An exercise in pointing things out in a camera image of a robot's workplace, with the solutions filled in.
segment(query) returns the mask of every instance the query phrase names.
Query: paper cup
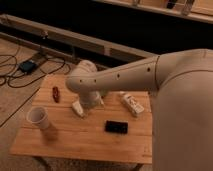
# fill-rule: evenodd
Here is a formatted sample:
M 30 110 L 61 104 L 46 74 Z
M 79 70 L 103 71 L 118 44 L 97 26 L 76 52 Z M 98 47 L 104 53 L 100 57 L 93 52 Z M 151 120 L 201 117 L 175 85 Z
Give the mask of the paper cup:
M 27 121 L 39 127 L 39 129 L 46 129 L 49 127 L 47 112 L 43 107 L 33 107 L 26 117 Z

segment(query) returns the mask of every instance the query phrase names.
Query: gray floor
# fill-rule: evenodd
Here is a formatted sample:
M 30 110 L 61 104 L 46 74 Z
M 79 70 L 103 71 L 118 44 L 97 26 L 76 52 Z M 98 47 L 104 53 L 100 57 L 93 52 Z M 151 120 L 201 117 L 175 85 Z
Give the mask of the gray floor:
M 1 54 L 14 54 L 17 50 L 17 44 L 0 39 L 0 55 Z M 26 47 L 21 47 L 17 55 L 18 61 L 21 62 L 35 53 Z M 58 64 L 48 63 L 42 66 L 45 71 L 50 71 Z M 5 73 L 10 68 L 0 69 L 0 75 Z M 59 73 L 64 73 L 67 68 L 63 68 Z M 20 85 L 29 82 L 42 73 L 36 71 L 30 77 L 20 80 L 16 84 Z M 35 84 L 21 89 L 11 89 L 7 85 L 0 87 L 0 124 L 2 124 L 14 111 L 28 99 L 33 92 L 39 87 L 42 80 Z M 44 168 L 29 156 L 14 156 L 10 155 L 9 149 L 16 136 L 18 128 L 20 127 L 21 120 L 25 117 L 26 112 L 31 107 L 32 98 L 30 98 L 23 107 L 20 108 L 15 114 L 0 127 L 0 171 L 43 171 Z M 127 163 L 113 163 L 113 162 L 97 162 L 97 161 L 83 161 L 83 160 L 69 160 L 69 159 L 56 159 L 45 158 L 55 171 L 127 171 L 131 170 L 135 165 Z M 152 167 L 149 165 L 144 166 L 141 171 L 151 171 Z

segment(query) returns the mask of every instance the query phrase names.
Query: black phone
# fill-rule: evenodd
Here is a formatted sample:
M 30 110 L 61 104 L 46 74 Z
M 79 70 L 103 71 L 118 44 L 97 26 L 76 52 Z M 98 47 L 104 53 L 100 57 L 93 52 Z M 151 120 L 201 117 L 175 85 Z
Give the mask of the black phone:
M 117 122 L 117 121 L 106 121 L 105 125 L 106 132 L 127 134 L 128 123 L 127 122 Z

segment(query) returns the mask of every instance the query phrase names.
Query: small red item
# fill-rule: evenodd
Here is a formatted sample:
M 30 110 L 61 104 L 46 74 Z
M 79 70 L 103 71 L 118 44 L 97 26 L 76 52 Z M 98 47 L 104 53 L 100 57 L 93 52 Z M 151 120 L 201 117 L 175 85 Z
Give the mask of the small red item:
M 58 90 L 58 87 L 53 87 L 53 91 L 52 91 L 52 95 L 53 95 L 53 99 L 56 103 L 59 103 L 59 99 L 60 99 L 60 93 Z

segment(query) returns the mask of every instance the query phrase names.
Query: wooden tabletop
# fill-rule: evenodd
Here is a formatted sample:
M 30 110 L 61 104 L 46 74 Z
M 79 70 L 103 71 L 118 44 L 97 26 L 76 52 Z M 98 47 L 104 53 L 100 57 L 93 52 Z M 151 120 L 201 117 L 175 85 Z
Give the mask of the wooden tabletop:
M 10 149 L 12 154 L 152 163 L 152 115 L 146 92 L 130 92 L 145 108 L 138 118 L 122 105 L 118 92 L 109 92 L 105 107 L 90 110 L 82 119 L 71 109 L 77 95 L 65 87 L 65 79 L 64 75 L 46 76 L 32 106 L 47 109 L 51 126 L 40 131 L 24 120 Z M 52 98 L 53 86 L 61 94 L 58 104 Z M 106 120 L 128 122 L 128 134 L 105 132 Z

